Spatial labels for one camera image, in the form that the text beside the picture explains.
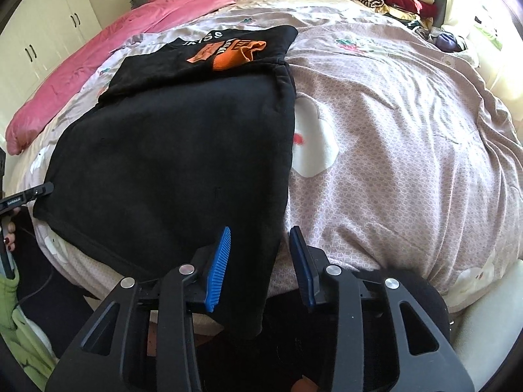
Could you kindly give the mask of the left hand red nails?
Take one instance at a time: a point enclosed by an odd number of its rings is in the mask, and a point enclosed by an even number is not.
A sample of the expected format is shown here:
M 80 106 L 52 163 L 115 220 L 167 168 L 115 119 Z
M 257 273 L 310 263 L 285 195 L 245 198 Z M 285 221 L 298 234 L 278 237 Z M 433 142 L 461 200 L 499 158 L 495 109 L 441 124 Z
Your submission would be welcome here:
M 16 241 L 16 225 L 14 221 L 12 220 L 14 217 L 18 215 L 20 212 L 20 208 L 15 208 L 14 210 L 10 211 L 6 217 L 4 218 L 4 244 L 7 251 L 13 252 L 15 250 L 15 241 Z

